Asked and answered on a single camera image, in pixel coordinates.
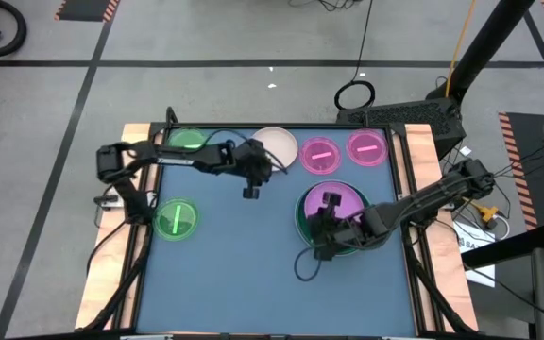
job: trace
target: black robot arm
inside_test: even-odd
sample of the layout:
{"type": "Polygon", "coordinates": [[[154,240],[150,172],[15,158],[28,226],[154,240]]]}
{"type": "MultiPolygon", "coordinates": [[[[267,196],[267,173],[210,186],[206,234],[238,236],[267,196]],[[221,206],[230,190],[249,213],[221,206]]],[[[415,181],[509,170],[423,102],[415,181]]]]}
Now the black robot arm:
{"type": "Polygon", "coordinates": [[[438,182],[394,203],[371,205],[347,218],[336,218],[334,209],[341,196],[324,194],[326,207],[308,216],[315,244],[314,257],[330,261],[346,248],[374,249],[382,246],[402,221],[426,224],[456,197],[479,199],[489,195],[494,176],[480,161],[464,160],[455,164],[438,182]]]}
{"type": "Polygon", "coordinates": [[[257,199],[258,187],[270,180],[272,163],[265,155],[262,142],[248,139],[235,146],[233,141],[204,144],[198,148],[184,148],[151,142],[116,143],[100,147],[96,152],[97,177],[112,185],[124,200],[128,223],[147,224],[153,208],[146,193],[138,191],[131,178],[150,164],[190,166],[208,174],[231,174],[246,178],[243,197],[257,199]],[[132,161],[124,166],[124,152],[132,161]]]}

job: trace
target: wooden table frame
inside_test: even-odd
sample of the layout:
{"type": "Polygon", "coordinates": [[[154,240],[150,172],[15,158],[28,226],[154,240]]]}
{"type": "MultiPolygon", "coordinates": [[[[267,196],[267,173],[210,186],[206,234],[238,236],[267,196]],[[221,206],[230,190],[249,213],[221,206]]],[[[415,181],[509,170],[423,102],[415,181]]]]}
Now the wooden table frame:
{"type": "MultiPolygon", "coordinates": [[[[122,141],[135,143],[148,140],[150,130],[150,124],[127,124],[123,131],[122,141]]],[[[406,147],[401,145],[398,134],[393,136],[393,141],[401,191],[403,195],[408,195],[411,192],[408,180],[408,171],[410,168],[412,168],[411,177],[414,178],[418,189],[439,180],[441,178],[441,171],[435,154],[434,139],[430,127],[427,125],[406,125],[405,132],[406,147]],[[406,155],[410,154],[412,167],[406,166],[403,150],[406,150],[406,155]]],[[[161,140],[162,136],[159,134],[155,141],[159,143],[161,140]]],[[[146,190],[155,189],[158,170],[157,166],[150,167],[145,183],[143,183],[146,190]]],[[[141,170],[137,174],[138,176],[134,182],[136,186],[142,177],[143,171],[141,170]]],[[[100,240],[118,226],[123,218],[124,212],[122,209],[103,212],[96,243],[100,242],[100,240]]],[[[439,212],[438,220],[452,225],[449,212],[439,212]]],[[[122,272],[124,272],[124,264],[125,266],[129,264],[128,261],[126,262],[126,253],[128,245],[130,245],[131,233],[136,239],[133,260],[137,257],[144,239],[145,227],[136,226],[134,228],[135,230],[132,232],[130,232],[130,228],[121,229],[93,258],[76,319],[77,328],[87,325],[97,316],[119,285],[122,272]]],[[[411,235],[415,234],[416,231],[412,229],[411,235]]],[[[429,250],[436,286],[465,323],[472,329],[477,329],[477,321],[471,304],[465,270],[454,231],[441,226],[439,223],[433,223],[427,228],[426,236],[427,242],[420,242],[416,245],[417,256],[420,259],[421,251],[425,251],[421,247],[428,248],[426,250],[429,250]]],[[[132,321],[134,321],[131,320],[131,316],[136,298],[136,284],[139,279],[133,282],[131,288],[128,290],[125,303],[123,304],[123,312],[120,316],[117,316],[116,324],[121,328],[130,327],[133,323],[132,321]]],[[[424,328],[427,331],[441,331],[437,329],[436,325],[441,325],[442,327],[443,324],[446,325],[444,326],[446,331],[450,332],[451,329],[448,323],[438,323],[436,321],[437,317],[434,316],[437,315],[437,312],[434,312],[430,297],[420,281],[418,281],[417,289],[425,323],[424,328]]]]}

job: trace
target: orange striped tape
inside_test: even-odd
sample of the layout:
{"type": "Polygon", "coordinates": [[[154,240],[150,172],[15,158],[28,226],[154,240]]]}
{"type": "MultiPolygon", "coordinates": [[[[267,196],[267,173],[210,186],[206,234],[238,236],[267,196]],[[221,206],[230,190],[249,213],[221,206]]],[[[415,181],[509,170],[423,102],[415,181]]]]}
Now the orange striped tape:
{"type": "Polygon", "coordinates": [[[523,168],[519,162],[519,151],[516,145],[514,137],[514,131],[509,122],[509,116],[505,112],[499,112],[499,121],[501,122],[502,137],[505,141],[505,147],[507,148],[507,157],[510,162],[513,162],[512,173],[514,175],[514,181],[516,183],[516,189],[518,190],[519,205],[524,214],[524,223],[527,230],[533,230],[538,226],[536,222],[535,207],[533,201],[530,198],[530,191],[528,190],[528,183],[524,176],[523,168]]]}
{"type": "Polygon", "coordinates": [[[112,19],[114,12],[117,10],[117,7],[119,6],[119,1],[120,0],[110,0],[109,5],[106,7],[106,10],[104,11],[103,22],[106,23],[112,19]]]}
{"type": "MultiPolygon", "coordinates": [[[[102,22],[107,23],[112,19],[114,12],[117,10],[117,7],[119,6],[119,1],[121,0],[109,1],[109,5],[106,7],[104,14],[102,14],[102,22]]],[[[63,0],[62,4],[60,4],[60,7],[58,8],[58,10],[56,11],[56,14],[54,15],[54,20],[60,20],[60,13],[64,9],[65,5],[66,5],[66,0],[63,0]]]]}

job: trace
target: green bowl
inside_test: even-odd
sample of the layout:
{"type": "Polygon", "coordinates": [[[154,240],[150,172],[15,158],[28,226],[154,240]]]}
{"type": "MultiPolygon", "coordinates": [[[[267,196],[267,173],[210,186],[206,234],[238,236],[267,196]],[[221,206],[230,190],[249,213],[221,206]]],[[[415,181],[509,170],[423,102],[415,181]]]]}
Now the green bowl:
{"type": "Polygon", "coordinates": [[[167,144],[169,146],[198,148],[205,143],[205,134],[198,128],[180,128],[171,133],[167,144]]]}
{"type": "Polygon", "coordinates": [[[181,241],[195,232],[198,211],[189,200],[173,198],[157,208],[153,224],[163,240],[181,241]]]}

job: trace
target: gray floor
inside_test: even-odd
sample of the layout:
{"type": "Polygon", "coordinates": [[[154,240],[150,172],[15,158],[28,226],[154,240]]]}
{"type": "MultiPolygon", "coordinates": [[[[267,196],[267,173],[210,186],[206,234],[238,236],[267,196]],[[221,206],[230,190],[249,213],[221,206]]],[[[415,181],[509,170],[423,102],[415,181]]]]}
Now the gray floor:
{"type": "MultiPolygon", "coordinates": [[[[88,60],[103,24],[55,22],[60,0],[10,2],[25,14],[30,31],[23,49],[0,61],[0,312],[69,119],[80,120],[51,207],[44,210],[34,258],[28,269],[23,267],[28,271],[7,336],[73,329],[96,234],[91,201],[103,190],[94,176],[94,152],[117,141],[124,123],[160,121],[168,105],[185,122],[332,122],[334,93],[354,72],[351,67],[214,63],[99,67],[93,81],[88,77],[86,82],[88,67],[94,70],[95,63],[88,60]],[[55,62],[3,67],[6,60],[84,62],[78,67],[55,62]],[[84,108],[76,103],[83,85],[89,88],[84,108]]],[[[496,3],[478,2],[463,51],[496,3]]],[[[365,0],[350,10],[327,13],[315,3],[291,8],[285,0],[124,0],[102,60],[356,60],[367,5],[365,0]]],[[[468,6],[469,1],[455,0],[376,0],[363,59],[450,60],[468,6]]],[[[544,9],[537,3],[531,13],[544,40],[544,9]]],[[[5,14],[0,14],[0,23],[12,26],[5,14]]],[[[494,60],[543,61],[523,22],[494,60]]],[[[412,67],[361,70],[377,87],[378,105],[421,99],[447,72],[412,67]]],[[[358,104],[363,96],[353,90],[344,105],[358,104]]],[[[469,90],[463,103],[465,143],[490,169],[507,164],[498,111],[544,114],[544,68],[485,69],[469,90]]],[[[513,203],[513,234],[524,232],[513,181],[504,179],[500,185],[513,203]]],[[[499,195],[487,202],[504,207],[499,195]]],[[[530,282],[515,275],[528,268],[525,259],[505,263],[498,277],[530,294],[530,282]]],[[[530,316],[514,298],[477,284],[470,289],[483,331],[527,335],[524,323],[506,317],[530,316]]]]}

